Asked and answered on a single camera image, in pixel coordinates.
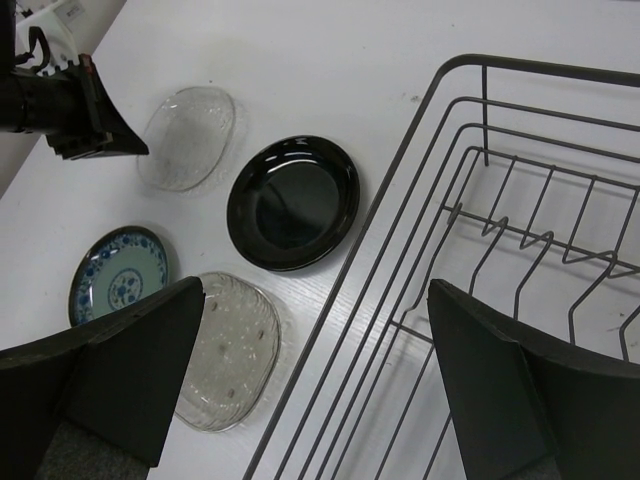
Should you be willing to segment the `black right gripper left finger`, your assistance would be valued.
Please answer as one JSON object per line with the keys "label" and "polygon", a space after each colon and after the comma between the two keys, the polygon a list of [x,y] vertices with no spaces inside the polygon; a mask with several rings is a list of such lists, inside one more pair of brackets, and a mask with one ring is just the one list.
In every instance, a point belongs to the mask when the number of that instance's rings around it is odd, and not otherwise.
{"label": "black right gripper left finger", "polygon": [[1,353],[4,479],[145,479],[158,466],[204,309],[187,277]]}

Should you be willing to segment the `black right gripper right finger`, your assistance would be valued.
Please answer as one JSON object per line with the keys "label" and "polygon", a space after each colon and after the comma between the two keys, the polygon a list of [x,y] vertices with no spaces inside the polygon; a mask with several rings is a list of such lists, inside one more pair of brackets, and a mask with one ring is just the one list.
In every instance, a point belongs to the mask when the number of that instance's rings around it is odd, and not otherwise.
{"label": "black right gripper right finger", "polygon": [[637,364],[516,321],[442,279],[427,308],[467,478],[638,478]]}

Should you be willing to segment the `clear textured glass plate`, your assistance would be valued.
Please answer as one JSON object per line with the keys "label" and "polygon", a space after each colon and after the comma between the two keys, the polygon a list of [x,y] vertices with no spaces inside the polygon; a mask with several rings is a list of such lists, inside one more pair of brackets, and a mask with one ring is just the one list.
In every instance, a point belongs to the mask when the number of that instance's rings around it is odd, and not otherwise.
{"label": "clear textured glass plate", "polygon": [[143,135],[149,153],[136,159],[141,181],[171,192],[197,187],[221,161],[235,120],[234,102],[220,88],[190,87],[168,97]]}

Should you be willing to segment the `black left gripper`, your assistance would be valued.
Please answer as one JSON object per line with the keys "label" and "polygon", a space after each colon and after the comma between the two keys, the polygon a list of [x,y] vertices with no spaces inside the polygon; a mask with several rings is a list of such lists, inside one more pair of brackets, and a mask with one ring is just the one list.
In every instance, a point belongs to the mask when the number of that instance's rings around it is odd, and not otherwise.
{"label": "black left gripper", "polygon": [[50,76],[21,68],[3,73],[1,130],[42,134],[65,160],[149,154],[146,143],[116,109],[86,54]]}

